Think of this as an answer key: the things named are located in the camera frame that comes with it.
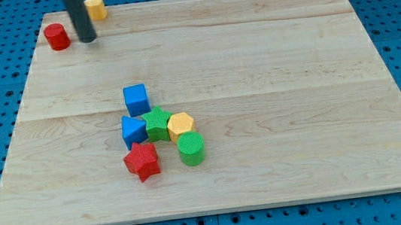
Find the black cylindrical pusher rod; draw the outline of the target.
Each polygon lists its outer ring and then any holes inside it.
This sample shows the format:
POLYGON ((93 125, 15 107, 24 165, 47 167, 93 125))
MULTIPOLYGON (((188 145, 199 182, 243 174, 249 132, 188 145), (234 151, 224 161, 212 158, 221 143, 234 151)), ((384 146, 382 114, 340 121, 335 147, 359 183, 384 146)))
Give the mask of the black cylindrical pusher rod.
POLYGON ((90 43, 97 38, 90 15, 87 13, 84 0, 62 0, 70 21, 82 43, 90 43))

